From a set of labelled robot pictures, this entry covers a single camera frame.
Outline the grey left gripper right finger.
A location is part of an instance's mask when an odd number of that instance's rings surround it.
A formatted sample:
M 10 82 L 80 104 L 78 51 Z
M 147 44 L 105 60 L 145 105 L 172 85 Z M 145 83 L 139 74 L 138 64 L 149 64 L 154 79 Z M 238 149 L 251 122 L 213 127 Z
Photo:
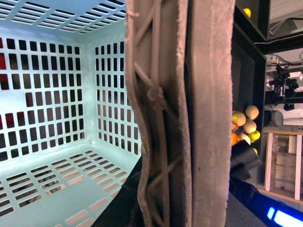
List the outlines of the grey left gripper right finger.
M 192 226 L 223 227 L 232 126 L 233 0 L 192 0 L 188 31 L 191 78 Z

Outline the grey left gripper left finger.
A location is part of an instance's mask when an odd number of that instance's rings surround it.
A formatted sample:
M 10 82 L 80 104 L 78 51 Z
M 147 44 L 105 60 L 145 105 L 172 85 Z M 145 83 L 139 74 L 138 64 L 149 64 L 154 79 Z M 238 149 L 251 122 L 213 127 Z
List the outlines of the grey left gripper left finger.
M 142 142 L 137 199 L 147 227 L 192 225 L 187 10 L 186 0 L 126 2 L 125 77 Z

